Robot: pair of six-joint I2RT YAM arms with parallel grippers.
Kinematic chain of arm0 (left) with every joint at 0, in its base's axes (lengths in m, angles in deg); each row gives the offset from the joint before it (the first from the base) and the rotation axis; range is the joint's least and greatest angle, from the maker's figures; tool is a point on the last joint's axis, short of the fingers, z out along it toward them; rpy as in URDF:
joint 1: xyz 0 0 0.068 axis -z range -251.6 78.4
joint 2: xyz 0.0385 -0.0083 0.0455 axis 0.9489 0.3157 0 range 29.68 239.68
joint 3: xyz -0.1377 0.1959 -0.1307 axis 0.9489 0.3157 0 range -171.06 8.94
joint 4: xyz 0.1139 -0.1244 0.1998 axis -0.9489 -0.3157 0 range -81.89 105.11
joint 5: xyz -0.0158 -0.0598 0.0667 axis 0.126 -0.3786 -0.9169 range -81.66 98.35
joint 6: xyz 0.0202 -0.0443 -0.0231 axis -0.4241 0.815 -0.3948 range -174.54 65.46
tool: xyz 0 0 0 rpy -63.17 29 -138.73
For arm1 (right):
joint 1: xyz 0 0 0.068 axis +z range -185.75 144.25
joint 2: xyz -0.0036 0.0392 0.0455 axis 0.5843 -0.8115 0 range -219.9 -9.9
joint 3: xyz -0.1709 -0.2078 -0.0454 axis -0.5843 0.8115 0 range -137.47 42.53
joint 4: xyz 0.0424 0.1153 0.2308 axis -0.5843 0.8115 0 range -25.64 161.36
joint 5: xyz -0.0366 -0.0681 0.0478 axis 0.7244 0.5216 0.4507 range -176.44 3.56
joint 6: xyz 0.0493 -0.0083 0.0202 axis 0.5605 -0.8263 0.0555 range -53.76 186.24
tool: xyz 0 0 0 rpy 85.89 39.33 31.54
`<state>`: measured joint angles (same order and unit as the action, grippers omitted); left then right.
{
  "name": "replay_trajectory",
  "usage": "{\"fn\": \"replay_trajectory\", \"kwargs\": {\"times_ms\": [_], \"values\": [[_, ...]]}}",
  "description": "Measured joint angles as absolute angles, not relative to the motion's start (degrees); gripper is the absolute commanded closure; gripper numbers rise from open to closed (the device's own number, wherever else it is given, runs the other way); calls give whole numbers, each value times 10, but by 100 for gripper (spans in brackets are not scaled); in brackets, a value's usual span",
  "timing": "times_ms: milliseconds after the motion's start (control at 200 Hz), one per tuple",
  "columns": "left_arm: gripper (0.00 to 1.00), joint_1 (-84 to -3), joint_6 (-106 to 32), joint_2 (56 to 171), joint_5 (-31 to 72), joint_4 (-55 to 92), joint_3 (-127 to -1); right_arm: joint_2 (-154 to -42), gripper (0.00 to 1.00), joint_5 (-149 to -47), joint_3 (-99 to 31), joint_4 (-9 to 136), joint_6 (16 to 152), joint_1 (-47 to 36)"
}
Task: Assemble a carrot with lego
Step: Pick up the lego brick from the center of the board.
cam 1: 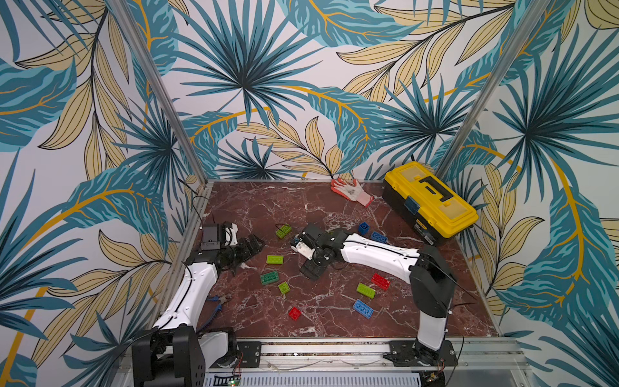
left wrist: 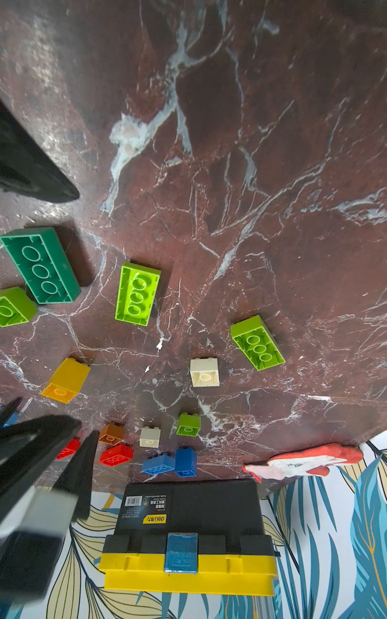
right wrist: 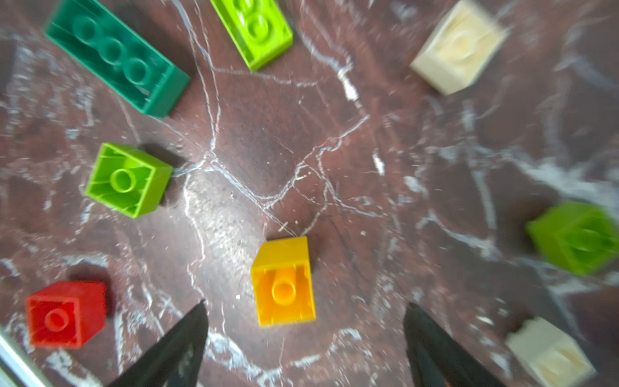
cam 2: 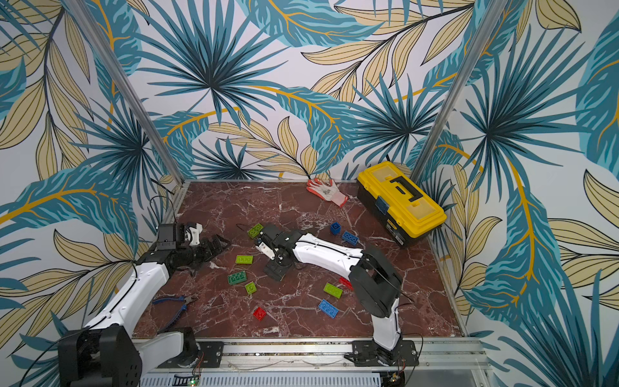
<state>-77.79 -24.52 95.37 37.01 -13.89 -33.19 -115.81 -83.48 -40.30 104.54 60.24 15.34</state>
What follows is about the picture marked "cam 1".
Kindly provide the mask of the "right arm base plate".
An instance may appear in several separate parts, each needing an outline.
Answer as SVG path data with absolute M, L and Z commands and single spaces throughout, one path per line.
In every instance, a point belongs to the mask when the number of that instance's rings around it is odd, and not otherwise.
M 437 367 L 456 366 L 456 351 L 451 341 L 443 342 L 439 350 L 433 350 L 417 340 L 392 340 L 388 342 L 388 351 L 383 355 L 395 367 Z

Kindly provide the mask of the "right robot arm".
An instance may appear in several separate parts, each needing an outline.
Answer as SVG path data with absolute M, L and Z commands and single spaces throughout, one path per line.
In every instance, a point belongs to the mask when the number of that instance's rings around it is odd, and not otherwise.
M 412 348 L 385 358 L 395 366 L 442 366 L 450 359 L 447 321 L 457 280 L 440 251 L 430 245 L 399 248 L 336 229 L 325 232 L 309 225 L 293 237 L 291 248 L 306 258 L 300 272 L 316 281 L 335 262 L 361 264 L 385 272 L 410 285 L 419 310 L 419 326 Z

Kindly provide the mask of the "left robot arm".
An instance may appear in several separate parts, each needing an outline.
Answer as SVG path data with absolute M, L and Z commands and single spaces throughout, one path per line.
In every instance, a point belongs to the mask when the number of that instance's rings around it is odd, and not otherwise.
M 219 250 L 191 253 L 185 277 L 162 316 L 132 342 L 133 385 L 203 386 L 211 367 L 240 375 L 243 353 L 231 328 L 196 328 L 219 274 L 234 270 L 261 253 L 255 235 L 225 242 Z

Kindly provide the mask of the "blue long brick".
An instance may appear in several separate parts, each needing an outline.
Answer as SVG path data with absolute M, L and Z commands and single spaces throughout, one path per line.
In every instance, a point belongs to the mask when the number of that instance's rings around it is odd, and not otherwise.
M 353 309 L 361 314 L 362 316 L 364 316 L 366 319 L 371 319 L 373 313 L 374 313 L 374 309 L 372 309 L 370 306 L 368 306 L 366 303 L 363 303 L 362 301 L 360 301 L 359 299 L 357 299 L 354 304 L 353 304 Z

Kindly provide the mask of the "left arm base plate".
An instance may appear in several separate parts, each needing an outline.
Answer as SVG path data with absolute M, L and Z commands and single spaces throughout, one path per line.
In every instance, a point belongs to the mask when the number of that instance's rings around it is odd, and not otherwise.
M 260 367 L 262 343 L 259 341 L 240 342 L 234 351 L 218 359 L 216 369 L 257 369 Z

